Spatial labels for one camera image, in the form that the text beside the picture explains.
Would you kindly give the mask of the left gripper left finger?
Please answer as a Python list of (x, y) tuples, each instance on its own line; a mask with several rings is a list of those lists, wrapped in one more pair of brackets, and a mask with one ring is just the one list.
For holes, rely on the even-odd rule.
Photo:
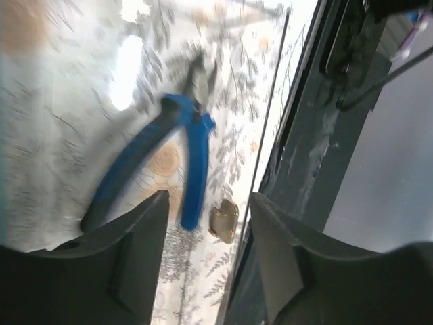
[(160, 190), (52, 251), (2, 246), (1, 323), (149, 324), (168, 212)]

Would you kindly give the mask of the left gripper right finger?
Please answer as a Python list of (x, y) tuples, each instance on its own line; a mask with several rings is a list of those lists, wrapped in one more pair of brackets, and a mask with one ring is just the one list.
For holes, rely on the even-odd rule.
[(387, 253), (351, 246), (250, 201), (252, 233), (272, 324), (431, 324), (432, 244)]

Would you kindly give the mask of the blue handled cutters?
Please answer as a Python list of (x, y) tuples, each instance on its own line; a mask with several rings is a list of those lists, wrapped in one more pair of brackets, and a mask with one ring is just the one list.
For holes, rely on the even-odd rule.
[(182, 127), (189, 152), (186, 189), (183, 197), (181, 226), (194, 230), (200, 220), (209, 162), (209, 136), (216, 123), (207, 111), (214, 93), (217, 66), (207, 73), (204, 53), (198, 53), (189, 65), (180, 93), (167, 93), (160, 101), (160, 114), (150, 121), (124, 147), (102, 177), (80, 228), (84, 233), (96, 230), (107, 221), (107, 215), (130, 178), (148, 160), (160, 144)]

